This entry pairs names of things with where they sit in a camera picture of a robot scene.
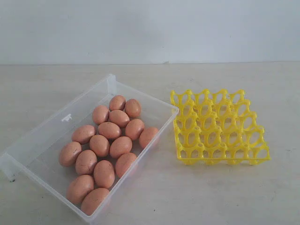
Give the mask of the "brown egg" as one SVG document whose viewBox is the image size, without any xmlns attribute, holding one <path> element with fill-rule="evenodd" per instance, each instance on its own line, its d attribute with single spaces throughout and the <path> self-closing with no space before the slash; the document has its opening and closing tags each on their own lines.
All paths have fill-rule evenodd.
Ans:
<svg viewBox="0 0 300 225">
<path fill-rule="evenodd" d="M 139 137 L 140 146 L 144 149 L 157 133 L 158 128 L 156 127 L 149 127 L 144 129 Z"/>
<path fill-rule="evenodd" d="M 132 141 L 139 139 L 140 134 L 145 128 L 144 122 L 141 119 L 131 120 L 125 128 L 125 135 Z"/>
<path fill-rule="evenodd" d="M 109 118 L 109 109 L 105 105 L 97 106 L 92 113 L 93 122 L 97 125 L 107 122 Z"/>
<path fill-rule="evenodd" d="M 119 158 L 121 155 L 129 153 L 132 149 L 132 140 L 127 136 L 121 136 L 115 139 L 110 146 L 110 156 Z"/>
<path fill-rule="evenodd" d="M 115 181 L 115 171 L 111 162 L 99 161 L 94 168 L 94 180 L 100 188 L 109 189 Z"/>
<path fill-rule="evenodd" d="M 139 117 L 141 114 L 141 104 L 136 99 L 129 99 L 125 104 L 125 112 L 130 118 Z"/>
<path fill-rule="evenodd" d="M 121 136 L 120 127 L 112 122 L 101 123 L 98 128 L 98 133 L 104 136 L 106 139 L 114 140 Z"/>
<path fill-rule="evenodd" d="M 125 128 L 130 122 L 129 116 L 122 110 L 113 110 L 109 112 L 110 122 L 118 125 L 120 128 Z"/>
<path fill-rule="evenodd" d="M 73 204 L 81 204 L 87 194 L 94 190 L 94 179 L 90 175 L 80 175 L 68 186 L 66 198 Z"/>
<path fill-rule="evenodd" d="M 86 195 L 82 204 L 81 211 L 90 216 L 102 203 L 102 201 L 108 196 L 109 190 L 106 188 L 97 188 Z"/>
<path fill-rule="evenodd" d="M 82 146 L 79 142 L 70 142 L 66 144 L 59 154 L 60 165 L 64 167 L 72 166 L 81 152 Z"/>
<path fill-rule="evenodd" d="M 72 134 L 72 141 L 80 144 L 87 144 L 91 137 L 96 134 L 96 128 L 92 125 L 83 125 L 77 128 Z"/>
<path fill-rule="evenodd" d="M 103 135 L 92 136 L 89 146 L 98 157 L 106 157 L 109 154 L 110 144 Z"/>
<path fill-rule="evenodd" d="M 110 111 L 121 110 L 123 111 L 125 108 L 126 99 L 122 95 L 114 96 L 109 103 Z"/>
<path fill-rule="evenodd" d="M 136 159 L 136 155 L 132 152 L 121 155 L 115 164 L 115 172 L 117 176 L 121 178 Z"/>
<path fill-rule="evenodd" d="M 76 159 L 75 171 L 78 175 L 92 174 L 96 164 L 96 154 L 92 150 L 84 150 Z"/>
</svg>

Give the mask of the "yellow plastic egg tray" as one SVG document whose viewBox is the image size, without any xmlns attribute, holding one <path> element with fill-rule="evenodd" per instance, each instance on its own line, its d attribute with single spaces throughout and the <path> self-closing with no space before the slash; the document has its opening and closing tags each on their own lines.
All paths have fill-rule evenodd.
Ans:
<svg viewBox="0 0 300 225">
<path fill-rule="evenodd" d="M 270 160 L 264 127 L 257 124 L 244 90 L 171 91 L 170 100 L 179 110 L 173 130 L 177 159 L 184 164 L 258 165 Z"/>
</svg>

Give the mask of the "clear plastic storage box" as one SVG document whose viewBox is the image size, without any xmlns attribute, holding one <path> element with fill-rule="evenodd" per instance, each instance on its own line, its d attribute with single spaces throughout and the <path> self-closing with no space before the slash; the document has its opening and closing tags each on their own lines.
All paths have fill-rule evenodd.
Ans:
<svg viewBox="0 0 300 225">
<path fill-rule="evenodd" d="M 88 216 L 66 199 L 67 188 L 76 178 L 76 172 L 73 168 L 61 166 L 58 156 L 78 127 L 93 123 L 91 114 L 94 108 L 108 105 L 115 95 L 137 99 L 142 106 L 141 120 L 147 127 L 156 127 L 159 131 L 146 148 L 141 148 L 138 143 L 134 144 L 136 161 L 122 178 L 115 181 L 108 197 L 98 209 Z M 105 217 L 110 203 L 121 199 L 127 187 L 135 180 L 148 154 L 158 148 L 159 141 L 173 126 L 178 112 L 177 107 L 118 82 L 114 75 L 108 75 L 7 147 L 0 158 L 0 169 L 11 181 L 19 173 L 26 174 L 67 205 L 85 223 L 98 225 Z"/>
</svg>

